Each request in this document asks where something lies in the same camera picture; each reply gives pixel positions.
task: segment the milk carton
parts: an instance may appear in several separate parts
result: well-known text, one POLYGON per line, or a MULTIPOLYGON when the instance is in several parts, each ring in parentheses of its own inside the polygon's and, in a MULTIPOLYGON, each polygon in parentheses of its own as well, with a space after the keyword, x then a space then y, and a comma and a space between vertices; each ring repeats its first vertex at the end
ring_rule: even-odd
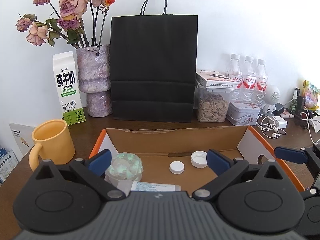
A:
POLYGON ((53 73, 64 120, 68 125, 84 122, 72 51, 53 55, 53 73))

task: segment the cow drawing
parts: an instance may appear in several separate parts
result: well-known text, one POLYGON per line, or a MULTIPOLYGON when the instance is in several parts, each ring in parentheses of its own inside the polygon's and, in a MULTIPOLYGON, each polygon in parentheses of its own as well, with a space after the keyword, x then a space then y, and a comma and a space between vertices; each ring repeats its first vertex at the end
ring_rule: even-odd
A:
POLYGON ((75 101, 71 101, 70 103, 67 103, 67 104, 63 104, 63 101, 61 101, 61 104, 65 113, 73 111, 76 107, 75 101))

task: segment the gray ribbed surface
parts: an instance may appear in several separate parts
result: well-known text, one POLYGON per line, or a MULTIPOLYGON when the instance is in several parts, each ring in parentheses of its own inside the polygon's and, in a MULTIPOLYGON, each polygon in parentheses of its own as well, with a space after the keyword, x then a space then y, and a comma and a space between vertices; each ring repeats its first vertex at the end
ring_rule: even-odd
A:
POLYGON ((190 199, 185 192, 131 192, 107 203, 90 224, 74 232, 44 236, 23 231, 16 240, 299 240, 295 232, 256 236, 227 225, 211 204, 190 199))

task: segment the bouquet of dried flowers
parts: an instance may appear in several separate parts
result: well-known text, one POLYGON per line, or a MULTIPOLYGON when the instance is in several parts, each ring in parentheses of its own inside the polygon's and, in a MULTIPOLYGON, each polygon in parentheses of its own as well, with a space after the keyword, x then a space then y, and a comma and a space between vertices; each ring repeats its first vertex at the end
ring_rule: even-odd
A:
POLYGON ((45 22, 40 22, 35 14, 25 14, 20 16, 16 27, 18 31, 25 32, 29 30, 27 41, 36 46, 41 46, 45 40, 51 46, 54 46, 54 39, 64 38, 68 44, 76 49, 80 47, 93 47, 101 45, 103 25, 107 12, 115 0, 59 0, 60 11, 58 12, 50 0, 33 0, 35 5, 50 4, 57 18, 49 18, 45 22), (91 44, 89 43, 84 30, 82 15, 87 11, 90 3, 93 23, 93 36, 91 44), (101 28, 100 40, 97 43, 96 25, 99 11, 104 14, 101 28))

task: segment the vase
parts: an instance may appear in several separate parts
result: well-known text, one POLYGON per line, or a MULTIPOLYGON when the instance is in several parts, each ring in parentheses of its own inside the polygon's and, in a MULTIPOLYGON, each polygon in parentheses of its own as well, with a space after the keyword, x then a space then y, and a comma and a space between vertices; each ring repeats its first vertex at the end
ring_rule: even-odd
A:
POLYGON ((92 117, 105 117, 112 114, 111 91, 87 94, 87 109, 92 117))
POLYGON ((110 45, 76 50, 79 90, 90 94, 110 89, 110 45))

